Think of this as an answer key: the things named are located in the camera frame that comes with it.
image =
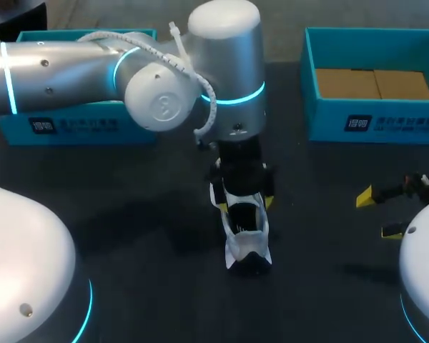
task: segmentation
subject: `glowing blue ring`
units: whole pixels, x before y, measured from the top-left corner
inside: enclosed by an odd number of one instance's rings
[[[248,96],[244,96],[242,98],[239,99],[234,99],[234,100],[216,100],[216,103],[218,105],[238,105],[238,104],[242,104],[244,102],[247,102],[249,100],[253,100],[255,97],[259,96],[265,89],[265,82],[262,84],[262,86],[255,91],[254,93],[248,95]],[[202,95],[202,99],[204,99],[205,101],[209,102],[209,97]]]
[[[11,70],[9,68],[9,56],[6,50],[6,43],[0,43],[1,59],[3,61],[3,70],[5,72],[6,89],[8,90],[9,106],[11,107],[11,113],[17,114],[16,100],[14,98],[13,82],[11,81]]]
[[[114,71],[113,71],[113,85],[114,85],[114,89],[116,88],[116,74],[117,74],[117,69],[119,69],[119,66],[121,65],[121,63],[126,59],[126,57],[128,57],[130,54],[134,53],[136,50],[140,50],[140,48],[137,46],[133,49],[130,49],[129,51],[125,52],[121,58],[119,59],[119,61],[116,63],[116,66],[114,66]]]
[[[84,320],[84,323],[83,323],[81,329],[79,330],[77,336],[73,339],[73,341],[71,341],[71,343],[77,343],[79,341],[79,339],[83,335],[84,330],[86,329],[87,323],[89,322],[89,318],[91,316],[92,302],[94,301],[94,295],[93,295],[93,291],[92,291],[91,280],[89,280],[89,288],[90,288],[90,291],[91,291],[91,298],[89,300],[89,308],[87,310],[86,319]]]
[[[403,314],[405,315],[405,318],[407,319],[408,325],[410,325],[410,327],[412,328],[413,332],[415,332],[416,337],[419,338],[421,340],[422,343],[427,343],[424,338],[421,337],[420,334],[418,334],[418,331],[416,331],[415,327],[413,326],[412,322],[408,319],[408,315],[407,312],[405,311],[405,307],[403,306],[403,300],[402,300],[402,295],[400,295],[400,303],[402,304],[402,310],[403,310]]]

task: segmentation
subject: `black table surface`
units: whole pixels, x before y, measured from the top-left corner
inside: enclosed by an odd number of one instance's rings
[[[68,226],[104,343],[414,342],[400,307],[400,242],[382,240],[380,226],[420,204],[356,210],[355,198],[371,182],[429,173],[429,147],[310,143],[298,64],[267,65],[267,96],[274,264],[252,279],[225,269],[204,180],[215,156],[192,135],[202,117],[145,148],[11,148],[0,135],[0,186]]]

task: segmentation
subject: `teal box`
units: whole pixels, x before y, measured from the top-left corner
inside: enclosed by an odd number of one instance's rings
[[[76,41],[98,30],[28,31],[17,41]],[[151,29],[108,29],[120,33],[140,31],[156,38]],[[120,101],[103,101],[65,109],[5,116],[0,128],[10,145],[150,144],[153,132],[141,128]]]
[[[429,100],[324,99],[316,69],[421,71],[429,30],[307,28],[300,86],[312,141],[429,144]]]

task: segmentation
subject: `cardboard box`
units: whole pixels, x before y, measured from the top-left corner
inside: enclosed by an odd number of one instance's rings
[[[316,69],[322,98],[429,100],[420,71]]]
[[[307,28],[300,86],[312,141],[429,144],[429,30]]]
[[[96,30],[26,31],[17,41],[75,41]],[[140,31],[156,37],[155,30]],[[18,113],[0,121],[10,145],[142,145],[156,142],[156,134],[141,128],[121,101],[103,101],[52,111]]]
[[[429,87],[420,71],[375,70],[381,99],[429,100]]]
[[[316,69],[321,97],[336,99],[381,99],[373,71]]]

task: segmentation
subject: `cardboard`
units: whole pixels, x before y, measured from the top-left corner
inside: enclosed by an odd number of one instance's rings
[[[420,71],[316,69],[323,98],[429,100]]]
[[[373,71],[316,69],[323,98],[381,99]]]
[[[382,99],[429,100],[429,87],[419,71],[375,70]]]

